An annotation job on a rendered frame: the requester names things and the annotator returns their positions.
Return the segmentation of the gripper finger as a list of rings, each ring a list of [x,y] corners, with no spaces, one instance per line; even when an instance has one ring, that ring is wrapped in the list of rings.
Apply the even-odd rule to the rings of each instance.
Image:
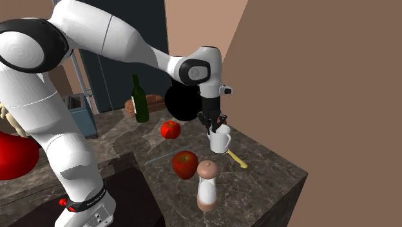
[[[206,128],[206,132],[207,134],[209,134],[209,128],[211,126],[211,122],[208,119],[208,117],[206,117],[203,112],[198,112],[198,119],[200,120],[200,122],[202,123],[202,125],[205,126]]]
[[[227,116],[224,114],[220,114],[215,122],[212,123],[212,132],[216,132],[216,130],[221,127],[223,124],[227,124]]]

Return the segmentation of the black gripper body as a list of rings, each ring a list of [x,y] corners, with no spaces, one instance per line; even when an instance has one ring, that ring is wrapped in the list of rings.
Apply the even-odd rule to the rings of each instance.
[[[220,96],[214,98],[202,97],[202,113],[204,115],[220,115]]]

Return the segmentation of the white mug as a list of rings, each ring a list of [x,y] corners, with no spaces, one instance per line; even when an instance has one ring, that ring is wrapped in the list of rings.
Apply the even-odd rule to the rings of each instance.
[[[209,129],[208,139],[210,141],[210,149],[217,154],[226,153],[229,149],[231,142],[230,136],[231,129],[228,125],[222,124],[215,132],[212,131],[212,127]]]

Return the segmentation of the black round pan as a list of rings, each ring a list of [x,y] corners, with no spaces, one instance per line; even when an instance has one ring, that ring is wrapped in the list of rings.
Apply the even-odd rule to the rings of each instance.
[[[165,94],[165,105],[168,112],[179,121],[192,121],[202,110],[202,98],[199,87],[186,86],[171,80],[171,86]]]

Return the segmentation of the red tomato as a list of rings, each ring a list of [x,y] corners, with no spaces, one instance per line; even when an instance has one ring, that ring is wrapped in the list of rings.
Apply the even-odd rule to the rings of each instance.
[[[165,139],[176,139],[181,133],[181,127],[174,121],[167,121],[161,126],[161,136]]]

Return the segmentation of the red apple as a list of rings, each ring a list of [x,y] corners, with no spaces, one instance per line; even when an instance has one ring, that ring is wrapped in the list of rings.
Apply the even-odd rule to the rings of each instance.
[[[178,152],[172,159],[174,172],[183,180],[192,178],[197,171],[198,157],[190,151]]]

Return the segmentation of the grey knife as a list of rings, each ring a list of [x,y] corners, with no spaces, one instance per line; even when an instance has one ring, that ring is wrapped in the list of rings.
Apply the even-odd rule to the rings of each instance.
[[[184,151],[184,150],[187,150],[187,149],[190,148],[191,146],[192,146],[192,144],[189,144],[189,145],[184,146],[184,147],[182,147],[182,148],[180,148],[180,149],[177,149],[177,150],[175,150],[175,151],[173,151],[173,152],[170,152],[170,153],[164,154],[164,155],[162,155],[162,156],[160,156],[160,157],[154,158],[154,159],[152,159],[152,160],[150,160],[150,161],[147,161],[147,162],[144,164],[144,166],[149,166],[149,165],[151,165],[151,164],[153,164],[153,163],[158,162],[159,160],[162,160],[162,159],[167,158],[167,157],[171,157],[172,155],[176,155],[176,154],[179,153],[179,152],[182,152],[182,151]]]

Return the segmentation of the brown and white pepper mill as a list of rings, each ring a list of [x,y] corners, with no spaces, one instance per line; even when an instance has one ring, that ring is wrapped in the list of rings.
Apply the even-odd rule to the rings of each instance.
[[[199,176],[197,206],[203,212],[211,212],[216,208],[216,175],[218,166],[210,160],[204,160],[197,167]]]

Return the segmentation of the green glass bottle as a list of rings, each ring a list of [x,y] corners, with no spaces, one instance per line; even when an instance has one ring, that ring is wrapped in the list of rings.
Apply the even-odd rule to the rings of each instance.
[[[131,92],[131,100],[135,118],[138,123],[146,123],[149,121],[148,104],[145,91],[140,87],[137,74],[133,74],[133,89]]]

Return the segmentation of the dark refrigerator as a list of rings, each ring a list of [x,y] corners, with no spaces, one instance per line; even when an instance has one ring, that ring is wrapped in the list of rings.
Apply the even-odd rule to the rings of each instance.
[[[133,75],[146,94],[165,96],[171,77],[157,69],[152,48],[165,54],[168,50],[165,0],[79,0],[113,16],[110,32],[118,32],[121,19],[131,26],[127,35],[106,41],[116,54],[95,54],[80,50],[97,110],[100,113],[123,108],[131,98]]]

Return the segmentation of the dark robot stand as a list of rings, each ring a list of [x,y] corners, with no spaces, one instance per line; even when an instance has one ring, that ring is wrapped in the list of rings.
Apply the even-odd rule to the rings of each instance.
[[[108,227],[166,227],[164,216],[141,171],[128,168],[106,178],[117,207]],[[67,198],[54,187],[0,207],[0,227],[54,227]]]

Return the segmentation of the blue grey toaster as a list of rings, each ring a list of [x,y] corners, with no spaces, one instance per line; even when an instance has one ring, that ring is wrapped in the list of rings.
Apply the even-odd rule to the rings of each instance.
[[[98,137],[93,112],[84,94],[72,94],[62,97],[79,130],[87,139]]]

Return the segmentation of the large red round object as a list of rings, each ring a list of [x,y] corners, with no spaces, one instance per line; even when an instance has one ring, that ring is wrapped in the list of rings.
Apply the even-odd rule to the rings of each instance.
[[[36,143],[0,131],[0,180],[12,180],[29,173],[39,160]]]

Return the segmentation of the beige knobbly figure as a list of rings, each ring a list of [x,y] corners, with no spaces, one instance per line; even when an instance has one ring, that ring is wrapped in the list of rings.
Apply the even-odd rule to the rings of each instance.
[[[6,118],[7,121],[10,123],[11,126],[13,126],[21,137],[28,138],[30,136],[29,133],[27,133],[21,125],[15,120],[15,118],[11,115],[11,113],[6,109],[6,106],[4,103],[0,103],[0,118],[4,119]]]

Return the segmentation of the yellow handled knife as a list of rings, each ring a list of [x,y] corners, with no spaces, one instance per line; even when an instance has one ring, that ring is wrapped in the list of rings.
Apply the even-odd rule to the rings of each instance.
[[[248,165],[243,160],[241,160],[241,158],[235,155],[231,150],[228,150],[227,153],[240,165],[241,168],[246,169],[248,167]]]

